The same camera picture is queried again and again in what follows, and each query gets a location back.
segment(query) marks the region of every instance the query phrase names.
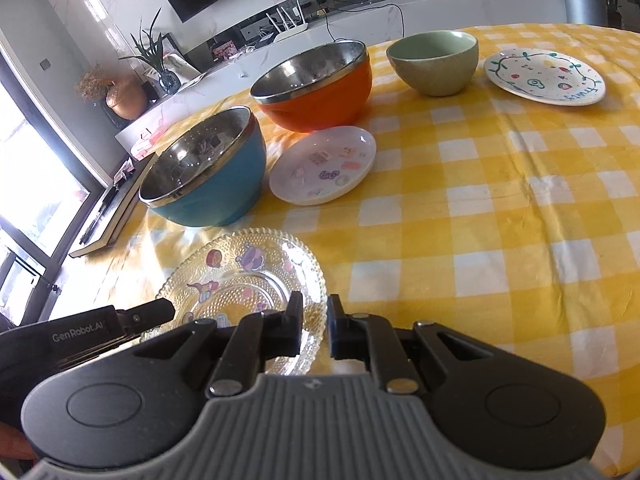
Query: blue glass vase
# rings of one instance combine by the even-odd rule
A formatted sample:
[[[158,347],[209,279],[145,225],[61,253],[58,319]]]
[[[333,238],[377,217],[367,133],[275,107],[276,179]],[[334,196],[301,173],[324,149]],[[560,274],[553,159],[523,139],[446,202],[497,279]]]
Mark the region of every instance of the blue glass vase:
[[[162,70],[162,72],[160,72],[159,83],[162,90],[167,92],[169,95],[174,95],[181,86],[178,76],[171,72],[171,70]]]

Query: gray trash can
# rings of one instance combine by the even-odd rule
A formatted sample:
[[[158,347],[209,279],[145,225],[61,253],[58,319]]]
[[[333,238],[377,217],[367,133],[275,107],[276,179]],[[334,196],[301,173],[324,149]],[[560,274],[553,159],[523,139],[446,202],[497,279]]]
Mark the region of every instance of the gray trash can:
[[[564,0],[568,23],[607,27],[607,0]]]

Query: plate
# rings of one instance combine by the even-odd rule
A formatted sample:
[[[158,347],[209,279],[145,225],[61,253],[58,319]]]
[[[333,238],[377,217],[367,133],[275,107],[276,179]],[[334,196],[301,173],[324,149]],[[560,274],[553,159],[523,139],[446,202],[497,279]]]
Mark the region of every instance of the plate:
[[[156,298],[174,304],[174,320],[145,332],[140,341],[199,318],[235,326],[242,317],[284,310],[292,291],[304,298],[302,345],[297,357],[277,357],[266,371],[305,374],[311,368],[326,323],[326,285],[315,256],[296,237],[251,228],[216,238],[169,277]]]
[[[607,93],[604,79],[591,66],[551,50],[499,52],[486,60],[484,71],[507,92],[544,104],[592,105]]]
[[[318,205],[350,192],[376,158],[373,136],[356,126],[319,130],[285,151],[269,178],[271,191],[294,205]]]

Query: table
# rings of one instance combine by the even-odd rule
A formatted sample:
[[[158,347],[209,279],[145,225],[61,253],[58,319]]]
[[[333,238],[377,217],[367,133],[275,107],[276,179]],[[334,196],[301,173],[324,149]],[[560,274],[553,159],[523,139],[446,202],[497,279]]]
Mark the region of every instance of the table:
[[[369,49],[374,87],[357,122],[375,135],[371,174],[354,191],[296,207],[266,189],[228,228],[183,228],[138,206],[116,246],[74,263],[54,317],[148,301],[181,261],[220,233],[282,229],[315,253],[347,312],[399,327],[434,319],[585,381],[607,429],[594,463],[640,463],[640,36],[583,25],[467,29],[481,58],[511,47],[578,57],[608,94],[587,108],[529,102],[479,66],[454,97],[422,98]],[[163,150],[236,104],[257,113],[269,165],[301,137],[274,126],[247,92],[176,124]],[[324,348],[315,372],[330,372]]]

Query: white plate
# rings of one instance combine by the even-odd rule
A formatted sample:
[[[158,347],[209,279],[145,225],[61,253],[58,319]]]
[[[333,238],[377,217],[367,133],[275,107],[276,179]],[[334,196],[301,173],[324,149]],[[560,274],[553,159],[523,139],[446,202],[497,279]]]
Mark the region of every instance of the white plate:
[[[552,50],[518,48],[484,62],[491,82],[520,97],[560,106],[586,106],[604,99],[602,76],[575,57]]]
[[[362,182],[376,158],[373,136],[356,126],[336,126],[310,134],[285,151],[269,185],[279,199],[318,205],[350,192]]]

